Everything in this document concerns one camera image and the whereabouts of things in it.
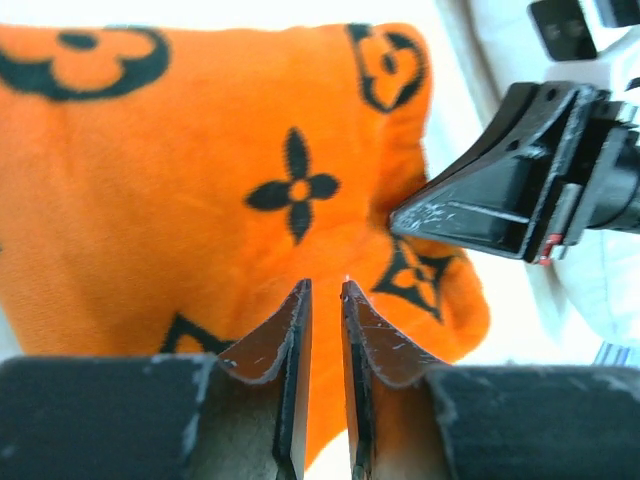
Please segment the orange patterned pillowcase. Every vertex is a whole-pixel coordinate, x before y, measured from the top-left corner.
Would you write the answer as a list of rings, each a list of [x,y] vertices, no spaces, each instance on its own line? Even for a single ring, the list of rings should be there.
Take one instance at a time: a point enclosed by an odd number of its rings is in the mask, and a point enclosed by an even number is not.
[[[23,352],[220,352],[312,282],[306,457],[346,427],[341,305],[454,363],[484,340],[459,248],[390,230],[427,182],[405,23],[1,28],[1,307]]]

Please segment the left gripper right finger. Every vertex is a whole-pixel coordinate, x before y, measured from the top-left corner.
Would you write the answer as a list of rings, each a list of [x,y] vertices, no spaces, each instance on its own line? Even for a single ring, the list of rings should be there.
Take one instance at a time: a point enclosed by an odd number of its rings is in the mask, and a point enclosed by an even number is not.
[[[624,366],[452,366],[344,283],[355,479],[635,479],[639,372]]]

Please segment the white pillow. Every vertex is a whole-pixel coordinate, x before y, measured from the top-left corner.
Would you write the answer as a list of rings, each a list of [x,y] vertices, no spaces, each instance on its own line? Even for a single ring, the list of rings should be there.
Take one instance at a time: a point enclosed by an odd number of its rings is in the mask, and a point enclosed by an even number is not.
[[[490,326],[467,365],[639,362],[639,25],[592,1],[439,1],[428,187],[396,232],[460,246]]]

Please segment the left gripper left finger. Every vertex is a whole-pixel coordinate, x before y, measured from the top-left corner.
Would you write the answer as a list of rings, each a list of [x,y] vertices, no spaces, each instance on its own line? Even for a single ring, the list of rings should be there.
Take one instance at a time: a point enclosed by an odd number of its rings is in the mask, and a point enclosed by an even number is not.
[[[312,291],[220,354],[13,357],[1,365],[5,479],[300,479]]]

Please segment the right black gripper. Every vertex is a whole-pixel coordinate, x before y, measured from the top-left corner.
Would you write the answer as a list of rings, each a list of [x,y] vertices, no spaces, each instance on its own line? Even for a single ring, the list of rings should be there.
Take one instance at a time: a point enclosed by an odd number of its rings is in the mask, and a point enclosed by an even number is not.
[[[537,265],[588,230],[637,235],[639,108],[598,89],[586,113],[581,84],[511,85],[476,143],[393,212],[391,230]]]

